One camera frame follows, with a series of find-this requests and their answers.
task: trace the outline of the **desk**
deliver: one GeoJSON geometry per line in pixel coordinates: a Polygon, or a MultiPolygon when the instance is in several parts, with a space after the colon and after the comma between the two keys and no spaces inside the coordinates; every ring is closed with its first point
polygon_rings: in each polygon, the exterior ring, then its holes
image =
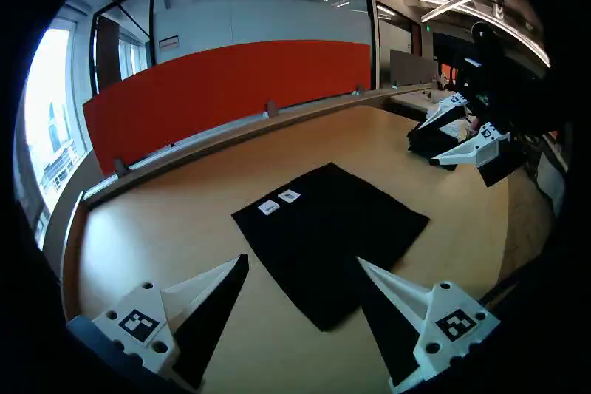
{"type": "Polygon", "coordinates": [[[92,209],[80,256],[83,314],[98,315],[143,281],[168,287],[246,252],[250,273],[203,394],[388,393],[388,372],[361,310],[334,332],[318,331],[230,215],[334,161],[431,218],[393,271],[425,286],[450,279],[481,296],[502,262],[506,180],[486,188],[472,166],[429,166],[407,151],[415,124],[372,107],[344,109],[223,149],[92,209]]]}
{"type": "Polygon", "coordinates": [[[431,108],[436,108],[444,98],[452,96],[455,92],[452,91],[439,91],[438,89],[432,89],[423,92],[409,92],[407,94],[395,95],[390,100],[392,103],[400,104],[401,106],[407,106],[411,109],[421,111],[426,114],[431,108]],[[431,93],[431,98],[427,97],[427,92],[431,93]]]}

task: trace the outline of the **sky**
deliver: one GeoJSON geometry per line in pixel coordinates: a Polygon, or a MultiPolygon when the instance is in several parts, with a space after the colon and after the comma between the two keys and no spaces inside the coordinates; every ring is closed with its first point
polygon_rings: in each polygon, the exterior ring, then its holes
{"type": "Polygon", "coordinates": [[[27,80],[24,123],[35,173],[52,158],[49,104],[53,102],[60,139],[66,138],[62,106],[66,103],[66,51],[69,31],[49,29],[35,52],[27,80]]]}

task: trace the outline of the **orange partition panel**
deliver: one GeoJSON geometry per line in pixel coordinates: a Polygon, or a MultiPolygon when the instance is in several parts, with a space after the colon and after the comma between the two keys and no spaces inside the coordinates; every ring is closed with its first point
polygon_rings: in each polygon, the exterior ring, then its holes
{"type": "Polygon", "coordinates": [[[158,64],[83,105],[100,167],[132,164],[168,144],[277,107],[371,87],[371,47],[342,41],[264,41],[158,64]]]}

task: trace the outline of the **gray panel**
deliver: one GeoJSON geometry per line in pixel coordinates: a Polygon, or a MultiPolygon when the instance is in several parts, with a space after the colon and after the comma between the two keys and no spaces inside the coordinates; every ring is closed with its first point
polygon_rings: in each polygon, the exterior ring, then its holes
{"type": "Polygon", "coordinates": [[[397,86],[428,84],[437,75],[437,62],[399,50],[390,50],[390,78],[397,86]]]}

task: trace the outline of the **white plastic mount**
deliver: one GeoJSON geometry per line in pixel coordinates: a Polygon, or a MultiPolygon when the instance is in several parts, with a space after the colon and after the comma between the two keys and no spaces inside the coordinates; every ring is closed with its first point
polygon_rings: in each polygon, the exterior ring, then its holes
{"type": "Polygon", "coordinates": [[[382,293],[419,333],[413,355],[419,367],[390,387],[403,393],[446,370],[454,357],[470,352],[500,321],[452,282],[436,283],[431,290],[358,257],[359,263],[382,293]]]}
{"type": "Polygon", "coordinates": [[[224,280],[238,259],[166,289],[144,282],[93,322],[146,369],[192,390],[172,370],[180,353],[173,334],[224,280]]]}
{"type": "Polygon", "coordinates": [[[422,125],[419,126],[419,129],[427,126],[428,124],[434,122],[439,117],[443,116],[447,112],[451,111],[455,107],[465,106],[468,104],[468,100],[466,100],[462,94],[459,92],[453,94],[451,97],[444,98],[439,102],[439,106],[437,110],[428,117],[422,125]]]}
{"type": "Polygon", "coordinates": [[[474,164],[479,168],[499,156],[501,140],[510,139],[510,132],[501,134],[489,121],[480,127],[478,135],[433,158],[441,165],[474,164]]]}

